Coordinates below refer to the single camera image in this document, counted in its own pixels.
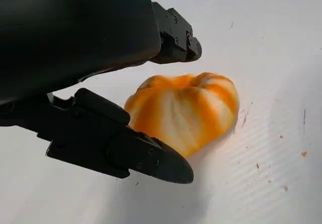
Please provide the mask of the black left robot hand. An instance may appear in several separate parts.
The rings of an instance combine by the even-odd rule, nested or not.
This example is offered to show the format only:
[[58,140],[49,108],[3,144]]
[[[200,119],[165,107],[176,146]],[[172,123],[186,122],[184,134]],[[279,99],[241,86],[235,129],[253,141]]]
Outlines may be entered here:
[[48,157],[69,164],[189,184],[189,163],[134,131],[121,107],[85,88],[66,100],[54,92],[147,61],[201,54],[191,25],[152,0],[1,0],[1,126],[37,133],[50,142]]

